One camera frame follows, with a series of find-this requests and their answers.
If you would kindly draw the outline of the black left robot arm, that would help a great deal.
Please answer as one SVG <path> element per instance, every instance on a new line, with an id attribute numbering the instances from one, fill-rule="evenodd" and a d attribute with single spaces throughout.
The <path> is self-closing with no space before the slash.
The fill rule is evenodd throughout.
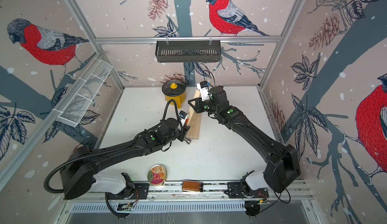
<path id="1" fill-rule="evenodd" d="M 185 141 L 190 127 L 178 112 L 175 115 L 175 118 L 162 117 L 158 124 L 139 132 L 130 141 L 100 149 L 79 148 L 67 162 L 47 175 L 44 189 L 49 193 L 62 193 L 65 199 L 75 199 L 89 191 L 103 192 L 109 211 L 118 219 L 125 219 L 127 215 L 116 212 L 109 201 L 134 197 L 133 204 L 137 204 L 139 191 L 128 173 L 108 177 L 101 175 L 101 171 L 128 159 L 163 150 L 176 139 Z"/>

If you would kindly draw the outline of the wooden handled claw hammer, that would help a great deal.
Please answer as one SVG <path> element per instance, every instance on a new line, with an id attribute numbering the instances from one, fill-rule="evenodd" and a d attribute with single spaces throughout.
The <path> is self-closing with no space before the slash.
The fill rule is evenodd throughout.
<path id="1" fill-rule="evenodd" d="M 200 90 L 196 89 L 195 93 L 194 93 L 194 96 L 193 98 L 199 98 L 201 96 L 201 92 Z M 187 119 L 184 123 L 184 126 L 188 126 L 188 124 L 190 123 L 191 119 L 192 119 L 192 116 L 193 114 L 195 113 L 195 110 L 193 109 L 193 107 L 189 107 L 188 109 L 188 114 L 187 114 Z M 187 137 L 184 139 L 184 141 L 187 143 L 187 144 L 190 144 L 191 143 L 191 140 L 188 139 Z"/>

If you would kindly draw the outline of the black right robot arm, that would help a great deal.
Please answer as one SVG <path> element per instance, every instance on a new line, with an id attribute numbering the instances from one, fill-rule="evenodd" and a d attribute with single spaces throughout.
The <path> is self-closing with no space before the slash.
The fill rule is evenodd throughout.
<path id="1" fill-rule="evenodd" d="M 207 81 L 197 84 L 196 95 L 188 104 L 197 113 L 206 112 L 210 118 L 237 133 L 249 143 L 265 160 L 262 172 L 250 171 L 240 182 L 229 182 L 225 194 L 229 198 L 266 198 L 260 190 L 270 188 L 276 198 L 300 176 L 300 166 L 296 149 L 270 138 L 257 128 L 237 107 L 231 106 L 222 86 L 212 86 Z"/>

